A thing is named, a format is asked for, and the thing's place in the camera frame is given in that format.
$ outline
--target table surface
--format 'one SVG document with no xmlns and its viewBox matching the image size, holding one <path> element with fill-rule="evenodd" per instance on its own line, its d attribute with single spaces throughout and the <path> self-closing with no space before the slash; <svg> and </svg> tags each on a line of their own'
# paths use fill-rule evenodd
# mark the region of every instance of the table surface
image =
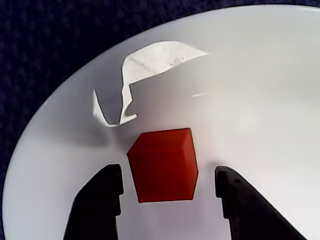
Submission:
<svg viewBox="0 0 320 240">
<path fill-rule="evenodd" d="M 180 17 L 235 5 L 267 3 L 320 6 L 316 0 L 181 0 L 123 5 L 46 5 L 37 1 L 3 5 L 1 190 L 13 149 L 32 115 L 68 76 L 92 58 L 137 33 Z"/>
</svg>

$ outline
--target white plate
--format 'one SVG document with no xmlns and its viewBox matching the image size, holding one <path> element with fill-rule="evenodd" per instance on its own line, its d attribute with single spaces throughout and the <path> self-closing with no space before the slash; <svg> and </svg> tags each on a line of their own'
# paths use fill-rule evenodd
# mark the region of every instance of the white plate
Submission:
<svg viewBox="0 0 320 240">
<path fill-rule="evenodd" d="M 120 240 L 227 240 L 214 169 L 238 171 L 307 239 L 320 239 L 320 11 L 249 6 L 210 11 L 139 34 L 85 65 L 43 104 L 11 158 L 3 193 L 7 240 L 61 240 L 79 189 L 120 163 Z M 210 55 L 131 86 L 138 118 L 121 111 L 121 66 L 175 40 Z M 199 179 L 193 201 L 139 204 L 126 152 L 141 132 L 190 127 Z"/>
</svg>

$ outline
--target dark blue fabric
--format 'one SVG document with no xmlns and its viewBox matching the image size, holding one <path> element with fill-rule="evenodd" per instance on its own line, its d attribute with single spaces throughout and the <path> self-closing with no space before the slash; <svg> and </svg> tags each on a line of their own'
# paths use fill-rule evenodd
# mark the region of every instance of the dark blue fabric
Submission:
<svg viewBox="0 0 320 240">
<path fill-rule="evenodd" d="M 81 66 L 168 21 L 252 4 L 320 7 L 320 0 L 0 0 L 0 193 L 28 121 Z"/>
</svg>

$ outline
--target red block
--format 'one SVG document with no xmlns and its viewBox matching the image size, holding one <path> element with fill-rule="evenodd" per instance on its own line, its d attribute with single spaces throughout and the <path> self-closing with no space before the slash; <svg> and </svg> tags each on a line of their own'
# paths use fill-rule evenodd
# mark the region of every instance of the red block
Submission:
<svg viewBox="0 0 320 240">
<path fill-rule="evenodd" d="M 190 128 L 144 132 L 127 156 L 139 203 L 194 198 L 198 168 Z"/>
</svg>

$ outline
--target cube face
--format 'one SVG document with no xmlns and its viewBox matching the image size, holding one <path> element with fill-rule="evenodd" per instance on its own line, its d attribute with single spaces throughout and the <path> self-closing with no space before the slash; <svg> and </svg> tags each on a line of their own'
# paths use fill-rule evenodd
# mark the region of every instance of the cube face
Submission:
<svg viewBox="0 0 320 240">
<path fill-rule="evenodd" d="M 139 203 L 193 199 L 198 168 L 189 128 L 142 133 L 127 156 Z"/>
</svg>

